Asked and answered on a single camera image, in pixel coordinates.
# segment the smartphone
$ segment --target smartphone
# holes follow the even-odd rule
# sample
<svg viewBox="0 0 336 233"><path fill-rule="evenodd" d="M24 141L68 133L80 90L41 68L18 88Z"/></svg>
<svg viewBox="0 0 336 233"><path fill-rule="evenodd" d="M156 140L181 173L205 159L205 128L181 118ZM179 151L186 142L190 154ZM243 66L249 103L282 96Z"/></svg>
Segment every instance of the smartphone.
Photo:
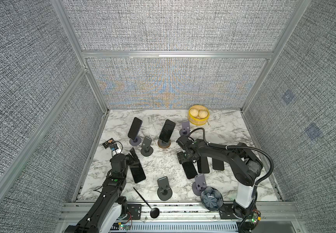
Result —
<svg viewBox="0 0 336 233"><path fill-rule="evenodd" d="M212 158L212 167L213 167L214 170L217 170L217 171L224 171L225 170L225 166L223 164L223 161L217 160L215 158Z"/></svg>
<svg viewBox="0 0 336 233"><path fill-rule="evenodd" d="M209 164L207 157L200 157L196 163L198 165L199 173L205 173L205 174L209 173Z"/></svg>
<svg viewBox="0 0 336 233"><path fill-rule="evenodd" d="M132 122L132 126L130 126L130 130L128 133L128 138L136 139L138 132L140 131L142 125L142 120L138 118L134 118Z"/></svg>
<svg viewBox="0 0 336 233"><path fill-rule="evenodd" d="M131 164L129 164L130 171L132 172L132 176L135 183L139 183L146 179L146 175L142 169L142 165L140 160L138 159L138 156L136 152L134 151L134 148L130 150L130 154L133 158L133 161Z"/></svg>
<svg viewBox="0 0 336 233"><path fill-rule="evenodd" d="M173 121L166 120L160 132L159 139L162 140L163 142L169 142L170 136L172 135L175 127L176 127L176 124Z"/></svg>
<svg viewBox="0 0 336 233"><path fill-rule="evenodd" d="M192 179L198 174L196 172L195 166L193 165L191 161L182 163L182 167L184 168L186 177L188 179Z"/></svg>

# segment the vent grate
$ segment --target vent grate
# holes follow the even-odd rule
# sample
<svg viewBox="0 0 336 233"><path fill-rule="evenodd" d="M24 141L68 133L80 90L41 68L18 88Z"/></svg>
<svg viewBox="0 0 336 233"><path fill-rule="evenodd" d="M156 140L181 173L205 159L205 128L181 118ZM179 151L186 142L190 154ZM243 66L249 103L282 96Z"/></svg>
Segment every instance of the vent grate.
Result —
<svg viewBox="0 0 336 233"><path fill-rule="evenodd" d="M235 232L238 231L236 222L220 223L133 223L128 232ZM127 232L112 227L110 232Z"/></svg>

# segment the black ladle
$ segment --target black ladle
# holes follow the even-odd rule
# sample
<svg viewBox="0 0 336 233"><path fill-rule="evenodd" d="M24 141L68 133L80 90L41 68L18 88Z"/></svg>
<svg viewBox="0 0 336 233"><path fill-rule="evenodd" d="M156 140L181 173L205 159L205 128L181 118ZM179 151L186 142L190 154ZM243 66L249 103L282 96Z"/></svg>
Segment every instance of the black ladle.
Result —
<svg viewBox="0 0 336 233"><path fill-rule="evenodd" d="M141 194L137 191L137 189L133 188L137 194L142 198L142 200L147 204L147 206L151 209L150 216L152 218L157 218L160 214L160 210L158 208L151 208L151 206L147 203L147 201L141 196Z"/></svg>

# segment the round stand base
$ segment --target round stand base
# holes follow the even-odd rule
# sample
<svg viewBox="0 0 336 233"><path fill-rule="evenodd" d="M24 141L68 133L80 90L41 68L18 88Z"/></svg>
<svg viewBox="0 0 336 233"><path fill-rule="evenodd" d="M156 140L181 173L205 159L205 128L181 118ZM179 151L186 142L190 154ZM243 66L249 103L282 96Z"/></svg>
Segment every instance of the round stand base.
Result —
<svg viewBox="0 0 336 233"><path fill-rule="evenodd" d="M139 144L141 144L141 142L142 142L142 139L138 136L136 137L135 140L129 139L129 144L132 145L133 147L138 146Z"/></svg>
<svg viewBox="0 0 336 233"><path fill-rule="evenodd" d="M187 136L189 135L189 133L190 133L189 131L186 131L186 133L183 133L182 129L180 129L180 136L184 136L184 135Z"/></svg>
<svg viewBox="0 0 336 233"><path fill-rule="evenodd" d="M166 148L170 147L170 140L169 140L169 142L163 142L161 139L159 139L157 141L157 145L162 149L166 149Z"/></svg>
<svg viewBox="0 0 336 233"><path fill-rule="evenodd" d="M200 196L201 192L204 190L202 189L201 191L198 191L198 189L196 189L196 182L194 182L191 187L193 189L193 193L197 196Z"/></svg>
<svg viewBox="0 0 336 233"><path fill-rule="evenodd" d="M166 189L163 192L160 191L159 189L157 190L157 196L159 197L160 200L162 201L167 201L169 198L172 197L173 191L171 189Z"/></svg>
<svg viewBox="0 0 336 233"><path fill-rule="evenodd" d="M145 157L150 156L152 152L154 152L154 149L152 147L150 147L148 151L146 151L144 148L141 149L141 154Z"/></svg>

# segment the gray phone stand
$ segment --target gray phone stand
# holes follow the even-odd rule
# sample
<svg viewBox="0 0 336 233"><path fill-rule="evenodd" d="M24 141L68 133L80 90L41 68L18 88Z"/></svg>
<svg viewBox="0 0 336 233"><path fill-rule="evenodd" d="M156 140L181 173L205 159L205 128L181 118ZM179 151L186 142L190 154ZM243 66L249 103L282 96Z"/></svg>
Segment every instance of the gray phone stand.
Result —
<svg viewBox="0 0 336 233"><path fill-rule="evenodd" d="M143 138L143 142L142 142L142 149L141 149L141 154L145 157L148 157L152 154L152 152L154 152L154 149L150 146L152 142L152 139L145 136Z"/></svg>
<svg viewBox="0 0 336 233"><path fill-rule="evenodd" d="M192 184L193 193L197 196L200 196L201 192L207 188L206 178L204 174L196 175L195 182Z"/></svg>
<svg viewBox="0 0 336 233"><path fill-rule="evenodd" d="M182 129L180 129L180 136L188 135L190 133L190 122L182 122Z"/></svg>
<svg viewBox="0 0 336 233"><path fill-rule="evenodd" d="M157 189L157 195L162 201L169 200L172 197L173 191L169 186L168 177L164 176L162 178L157 179L157 185L159 188Z"/></svg>

